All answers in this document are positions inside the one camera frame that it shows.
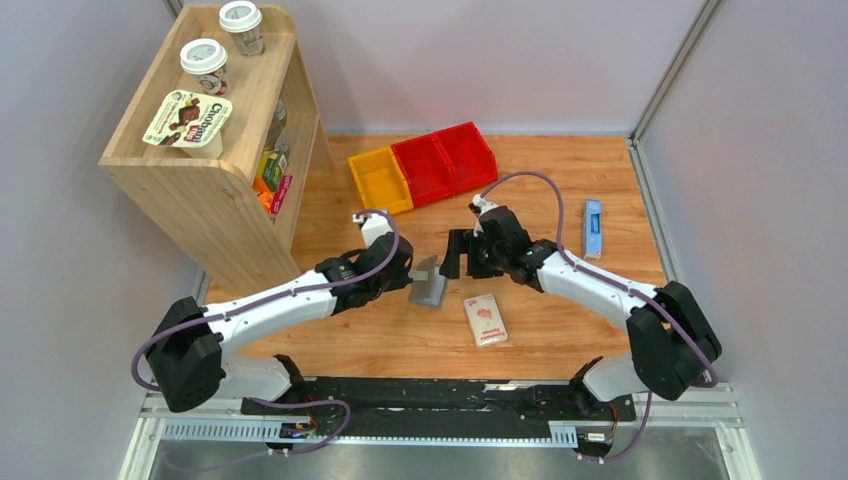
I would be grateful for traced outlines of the grey leather card holder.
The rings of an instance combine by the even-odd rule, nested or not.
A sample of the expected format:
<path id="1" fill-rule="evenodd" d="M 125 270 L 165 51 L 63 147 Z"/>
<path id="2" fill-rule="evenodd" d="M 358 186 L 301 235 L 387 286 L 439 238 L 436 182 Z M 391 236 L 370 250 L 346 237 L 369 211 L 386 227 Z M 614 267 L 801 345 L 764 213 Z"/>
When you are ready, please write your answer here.
<path id="1" fill-rule="evenodd" d="M 440 274 L 436 255 L 425 258 L 409 273 L 412 280 L 408 297 L 410 304 L 440 309 L 442 307 L 448 279 Z"/>

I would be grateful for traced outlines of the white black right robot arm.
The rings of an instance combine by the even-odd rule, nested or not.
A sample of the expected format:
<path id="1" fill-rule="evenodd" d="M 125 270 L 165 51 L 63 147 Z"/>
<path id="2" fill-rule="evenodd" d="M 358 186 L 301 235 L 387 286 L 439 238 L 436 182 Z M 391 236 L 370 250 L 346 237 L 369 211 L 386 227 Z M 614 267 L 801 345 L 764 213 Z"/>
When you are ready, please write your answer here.
<path id="1" fill-rule="evenodd" d="M 555 241 L 531 239 L 506 206 L 475 208 L 471 229 L 448 233 L 442 276 L 460 275 L 460 258 L 475 279 L 508 276 L 537 292 L 576 302 L 621 328 L 629 352 L 587 362 L 571 379 L 570 403 L 592 419 L 610 402 L 653 393 L 674 401 L 692 386 L 716 382 L 722 345 L 691 290 L 628 280 L 578 259 Z"/>

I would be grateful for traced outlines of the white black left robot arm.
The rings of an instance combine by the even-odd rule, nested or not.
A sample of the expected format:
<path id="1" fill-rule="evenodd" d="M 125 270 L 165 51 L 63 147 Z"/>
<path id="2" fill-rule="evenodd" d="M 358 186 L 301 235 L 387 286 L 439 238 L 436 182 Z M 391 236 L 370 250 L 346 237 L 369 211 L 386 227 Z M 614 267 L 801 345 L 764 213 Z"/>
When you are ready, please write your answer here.
<path id="1" fill-rule="evenodd" d="M 237 301 L 201 306 L 192 297 L 181 298 L 138 354 L 168 409 L 193 410 L 235 378 L 227 364 L 245 346 L 405 288 L 413 253 L 406 238 L 388 232 L 365 248 L 328 258 L 285 284 Z"/>

